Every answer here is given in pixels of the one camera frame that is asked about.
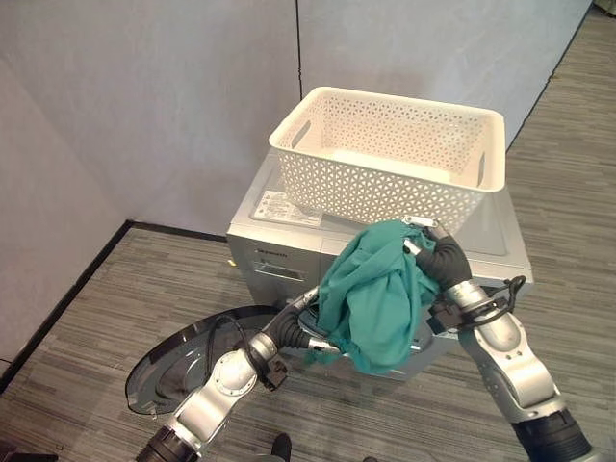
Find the label sticker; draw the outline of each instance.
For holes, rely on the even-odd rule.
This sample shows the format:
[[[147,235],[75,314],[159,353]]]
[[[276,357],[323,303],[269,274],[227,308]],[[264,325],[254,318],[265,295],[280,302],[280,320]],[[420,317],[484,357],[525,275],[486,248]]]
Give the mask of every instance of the label sticker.
[[[289,201],[285,192],[265,191],[253,216],[281,223],[320,226],[323,213],[307,207],[300,209]]]

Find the white plastic basket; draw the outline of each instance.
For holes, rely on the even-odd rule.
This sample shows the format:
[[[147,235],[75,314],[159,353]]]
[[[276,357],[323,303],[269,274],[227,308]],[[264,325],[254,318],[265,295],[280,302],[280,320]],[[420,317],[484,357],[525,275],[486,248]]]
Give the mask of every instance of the white plastic basket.
[[[454,233],[504,187],[504,123],[490,110],[321,87],[269,143],[293,202],[365,223],[413,215]]]

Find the shoe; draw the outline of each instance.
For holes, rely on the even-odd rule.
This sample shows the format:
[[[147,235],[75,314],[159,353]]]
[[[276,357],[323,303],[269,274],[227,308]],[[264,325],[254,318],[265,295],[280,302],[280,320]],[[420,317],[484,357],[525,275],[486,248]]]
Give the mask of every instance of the shoe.
[[[285,462],[291,460],[291,438],[288,434],[280,433],[276,436],[273,445],[271,445],[271,455],[277,455]]]

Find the gray washing machine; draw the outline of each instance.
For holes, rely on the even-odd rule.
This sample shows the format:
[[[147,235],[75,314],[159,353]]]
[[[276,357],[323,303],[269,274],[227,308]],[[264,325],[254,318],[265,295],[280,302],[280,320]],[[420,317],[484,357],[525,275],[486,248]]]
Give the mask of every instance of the gray washing machine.
[[[364,227],[289,202],[277,154],[271,150],[231,221],[227,239],[255,303],[281,306],[319,285],[336,256]],[[497,288],[504,279],[523,275],[526,284],[518,296],[532,287],[530,262],[507,189],[488,194],[455,239],[482,286]],[[322,334],[316,318],[315,311],[307,310],[300,320],[305,329]],[[387,375],[407,379],[456,342],[454,333],[435,335],[423,322],[409,346],[411,359]]]
[[[336,256],[363,227],[297,208],[287,201],[278,159],[270,152],[227,232],[234,260],[257,305],[234,308],[225,315],[238,320],[248,336],[255,334],[288,298],[317,286]],[[518,296],[532,287],[530,263],[506,190],[486,197],[455,238],[466,250],[473,275],[483,286],[499,287],[503,279],[521,274],[527,282]],[[240,340],[231,324],[217,326],[217,317],[186,326],[140,360],[126,381],[126,398],[133,411],[171,412],[205,383],[208,365]],[[316,327],[314,308],[304,311],[300,321],[313,335],[323,334]],[[406,380],[456,342],[455,334],[435,335],[423,322],[409,346],[410,360],[386,376]]]

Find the teal shirt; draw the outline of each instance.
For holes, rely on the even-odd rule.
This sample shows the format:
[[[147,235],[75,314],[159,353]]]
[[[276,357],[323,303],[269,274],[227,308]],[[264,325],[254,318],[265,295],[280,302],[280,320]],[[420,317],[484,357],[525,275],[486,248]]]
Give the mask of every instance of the teal shirt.
[[[399,220],[372,224],[348,243],[319,288],[317,326],[361,372],[386,372],[408,359],[424,309],[439,292],[402,250],[404,238],[434,247]]]

